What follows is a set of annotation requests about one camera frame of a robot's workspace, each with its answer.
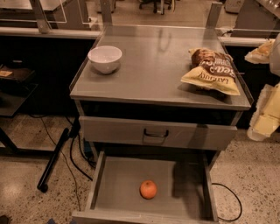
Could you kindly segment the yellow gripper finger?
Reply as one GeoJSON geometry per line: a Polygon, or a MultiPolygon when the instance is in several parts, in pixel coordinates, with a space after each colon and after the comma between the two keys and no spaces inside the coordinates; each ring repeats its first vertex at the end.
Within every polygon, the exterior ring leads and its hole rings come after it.
{"type": "Polygon", "coordinates": [[[270,62],[270,52],[274,40],[268,40],[251,52],[248,52],[244,59],[252,64],[268,64],[270,62]]]}
{"type": "Polygon", "coordinates": [[[263,141],[280,127],[280,83],[274,87],[266,84],[255,107],[247,135],[251,140],[263,141]]]}

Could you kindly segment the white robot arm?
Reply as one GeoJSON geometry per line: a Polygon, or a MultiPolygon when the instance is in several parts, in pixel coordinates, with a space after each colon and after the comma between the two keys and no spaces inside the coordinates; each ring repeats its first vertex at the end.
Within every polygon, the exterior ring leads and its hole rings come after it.
{"type": "MultiPolygon", "coordinates": [[[[245,60],[252,64],[268,64],[269,70],[280,76],[280,34],[249,52],[245,60]]],[[[265,84],[255,107],[247,135],[254,141],[263,141],[280,127],[280,82],[275,86],[265,84]]]]}

